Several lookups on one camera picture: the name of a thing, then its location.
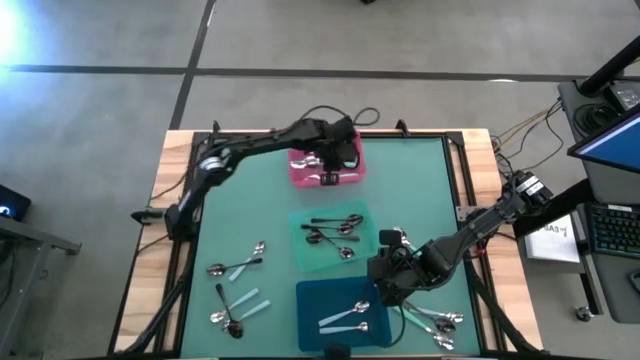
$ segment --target black clamp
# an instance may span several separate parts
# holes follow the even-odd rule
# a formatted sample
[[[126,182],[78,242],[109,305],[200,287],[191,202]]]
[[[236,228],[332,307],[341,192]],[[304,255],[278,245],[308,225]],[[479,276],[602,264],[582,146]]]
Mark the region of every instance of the black clamp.
[[[402,119],[398,120],[398,122],[396,123],[396,129],[402,131],[402,136],[403,137],[410,137],[411,136],[411,133],[409,132],[409,129],[407,128],[407,124]]]

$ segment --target monitor screen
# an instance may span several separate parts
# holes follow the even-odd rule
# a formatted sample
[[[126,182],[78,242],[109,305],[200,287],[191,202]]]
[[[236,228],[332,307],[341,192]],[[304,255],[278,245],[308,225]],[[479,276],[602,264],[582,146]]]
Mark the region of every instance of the monitor screen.
[[[569,155],[640,173],[640,114],[616,122],[569,149]]]

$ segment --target spoon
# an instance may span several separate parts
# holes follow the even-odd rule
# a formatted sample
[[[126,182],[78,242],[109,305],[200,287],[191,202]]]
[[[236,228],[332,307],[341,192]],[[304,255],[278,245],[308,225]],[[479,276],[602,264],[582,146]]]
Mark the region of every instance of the spoon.
[[[325,236],[320,231],[312,231],[311,234],[307,235],[307,242],[309,244],[318,244],[324,239],[337,239],[337,240],[349,240],[349,241],[360,241],[359,236]]]
[[[362,314],[363,312],[365,312],[365,311],[367,311],[369,309],[369,306],[370,305],[369,305],[368,301],[364,301],[364,300],[363,301],[358,301],[355,304],[355,306],[353,307],[353,309],[349,309],[347,311],[343,311],[341,313],[338,313],[338,314],[335,314],[335,315],[331,315],[331,316],[329,316],[327,318],[324,318],[324,319],[318,321],[318,326],[319,327],[323,327],[325,325],[329,325],[332,322],[334,322],[336,320],[339,320],[339,319],[342,319],[343,317],[345,317],[345,316],[347,316],[347,315],[349,315],[351,313],[354,313],[354,312]]]
[[[213,264],[207,268],[207,273],[212,276],[220,276],[224,274],[228,269],[243,266],[243,265],[253,265],[260,264],[262,262],[262,258],[253,259],[251,261],[243,262],[241,264],[229,265],[225,266],[223,264]]]
[[[393,310],[395,310],[398,314],[400,314],[399,307],[394,306]],[[418,319],[408,311],[404,312],[404,318],[416,324],[419,328],[429,333],[433,338],[433,341],[435,341],[435,343],[438,344],[438,346],[440,346],[441,348],[444,348],[447,350],[453,350],[453,339],[449,338],[447,335],[439,331],[433,331],[430,327],[423,324],[422,321],[420,321],[420,319]]]
[[[320,328],[320,334],[335,334],[343,331],[360,330],[362,332],[369,331],[369,325],[366,321],[361,322],[358,326],[338,326],[333,328]]]
[[[253,258],[255,258],[256,256],[262,254],[265,250],[265,247],[267,246],[267,243],[264,241],[260,241],[256,244],[255,249],[253,250],[253,254],[251,256],[249,256],[249,258],[247,258],[247,260],[245,260],[245,262],[249,262],[251,260],[253,260]],[[233,274],[231,274],[231,276],[229,276],[229,281],[234,281],[235,279],[238,278],[238,276],[240,276],[240,274],[242,273],[242,271],[244,271],[244,268],[247,267],[246,265],[240,265],[240,267],[233,272]]]
[[[348,225],[351,225],[351,226],[356,226],[356,225],[360,225],[363,220],[364,220],[364,216],[362,216],[360,214],[351,214],[351,215],[347,216],[346,219],[313,218],[313,219],[311,219],[311,222],[312,223],[319,223],[319,222],[343,221],[345,224],[348,224]]]
[[[309,225],[309,224],[302,224],[300,225],[300,228],[305,230],[331,229],[331,230],[336,230],[340,235],[349,235],[353,232],[353,226],[349,224],[341,224],[337,228],[329,227],[329,226],[315,226],[315,225]]]
[[[240,321],[233,320],[231,317],[231,311],[229,311],[227,300],[225,299],[224,292],[222,291],[222,284],[216,284],[216,291],[218,292],[218,296],[220,296],[220,300],[222,300],[222,305],[224,305],[225,310],[227,310],[227,314],[229,314],[229,326],[227,327],[229,335],[234,339],[240,339],[242,335],[244,335],[244,328]]]
[[[421,312],[418,307],[414,306],[407,300],[404,301],[404,306],[409,311],[414,311],[428,317],[431,321],[433,321],[433,324],[436,326],[436,328],[445,334],[450,334],[456,331],[456,326],[454,325],[454,323],[446,317],[436,317],[434,315],[425,314]]]
[[[402,234],[402,245],[408,247],[413,252],[415,252],[417,250],[416,247],[413,246],[411,244],[411,242],[409,242],[409,238],[407,237],[407,233],[400,226],[394,226],[393,230],[399,231],[400,234]]]
[[[322,165],[322,160],[314,155],[305,156],[302,160],[293,160],[289,162],[294,169],[314,168]]]
[[[271,305],[271,301],[269,300],[265,300],[263,302],[261,302],[260,304],[256,305],[256,307],[254,307],[253,309],[247,311],[246,313],[242,314],[242,316],[240,316],[240,319],[238,319],[238,321],[242,321],[246,318],[248,318],[249,316],[262,311],[263,309],[266,309],[267,307],[269,307]],[[222,327],[222,331],[227,331],[229,326],[231,326],[231,321],[227,320],[224,322],[224,326]]]
[[[351,259],[356,254],[355,251],[353,251],[352,248],[348,248],[348,247],[344,247],[344,246],[338,246],[338,245],[336,245],[336,243],[333,242],[333,240],[331,240],[331,239],[329,239],[327,237],[325,238],[325,240],[327,240],[333,246],[338,248],[338,253],[340,254],[340,257],[343,260]]]
[[[249,291],[248,293],[246,293],[243,297],[241,297],[240,299],[238,299],[236,302],[234,302],[233,304],[231,304],[231,306],[229,306],[229,310],[233,309],[236,306],[239,306],[241,304],[243,304],[245,301],[251,299],[252,297],[256,296],[258,294],[260,290],[258,290],[258,288],[255,288],[251,291]],[[227,316],[227,310],[221,310],[218,312],[214,312],[213,314],[211,314],[211,317],[209,318],[211,320],[212,323],[217,323],[222,321],[225,316]]]

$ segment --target blue tray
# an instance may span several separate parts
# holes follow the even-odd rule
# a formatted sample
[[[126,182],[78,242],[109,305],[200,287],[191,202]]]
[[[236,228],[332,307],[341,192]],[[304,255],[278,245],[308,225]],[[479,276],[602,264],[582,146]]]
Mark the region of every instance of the blue tray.
[[[302,281],[296,285],[298,306],[298,347],[304,352],[321,351],[329,344],[351,347],[385,346],[391,343],[389,313],[380,302],[378,289],[364,277]],[[353,308],[361,300],[369,302],[366,312],[352,313],[326,327],[356,326],[363,321],[369,332],[346,331],[321,335],[318,321]]]

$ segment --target green table surface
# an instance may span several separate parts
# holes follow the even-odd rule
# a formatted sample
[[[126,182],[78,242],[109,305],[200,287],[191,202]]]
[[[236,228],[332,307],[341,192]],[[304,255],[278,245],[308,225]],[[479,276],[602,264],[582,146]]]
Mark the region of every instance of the green table surface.
[[[367,174],[357,184],[330,188],[295,188],[288,175],[287,152],[278,151],[245,159],[222,186],[205,200],[198,241],[182,358],[197,357],[291,357],[315,355],[298,349],[295,286],[300,281],[366,275],[366,259],[316,272],[301,272],[291,246],[289,214],[343,202],[362,200],[373,216],[377,230],[401,226],[411,242],[454,233],[455,206],[439,138],[363,139]],[[229,282],[205,272],[213,263],[234,264],[251,255],[255,244],[265,240],[267,250],[261,265],[248,267]],[[242,314],[264,300],[271,306],[243,322],[245,335],[233,339],[213,324],[211,313],[222,310],[215,285],[223,284],[233,302],[253,288],[258,296],[234,310]],[[410,300],[433,310],[458,311],[465,321],[457,326],[453,354],[479,353],[471,300],[463,265],[451,281],[430,292],[415,292]],[[392,336],[400,330],[400,316],[389,311]],[[427,325],[432,325],[422,318]],[[439,348],[424,331],[407,322],[403,339],[388,349],[354,348],[358,355],[439,354]]]

